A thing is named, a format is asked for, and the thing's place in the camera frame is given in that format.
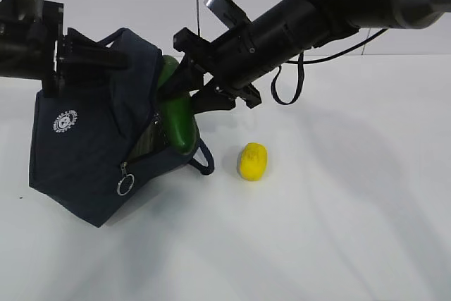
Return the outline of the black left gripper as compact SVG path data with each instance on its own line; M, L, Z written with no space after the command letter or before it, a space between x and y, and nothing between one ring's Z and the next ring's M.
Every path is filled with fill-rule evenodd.
M45 97L57 97L60 89L105 81L104 68L128 67L128 56L109 47L125 28L97 42L68 28L66 63L57 64L63 10L62 3L45 1L41 20L18 20L12 0L1 0L1 77L38 80Z

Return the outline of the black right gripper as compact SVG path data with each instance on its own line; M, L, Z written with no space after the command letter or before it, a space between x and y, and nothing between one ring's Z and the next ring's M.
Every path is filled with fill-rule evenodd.
M173 46L185 55L181 61L161 56L156 62L156 101L181 100L192 105L194 115L230 111L235 100L247 107L260 105L261 95L252 85L261 66L256 45L257 18L247 25L229 29L209 42L186 27L173 37Z

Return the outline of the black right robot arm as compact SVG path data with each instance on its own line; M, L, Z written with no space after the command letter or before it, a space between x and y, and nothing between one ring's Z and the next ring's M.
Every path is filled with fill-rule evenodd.
M158 91L160 100L187 94L195 113L228 111L237 99L254 108L254 81L306 50L365 28L422 30L450 11L450 0L282 0L251 20L233 0L205 3L226 32L213 41L177 32L183 60Z

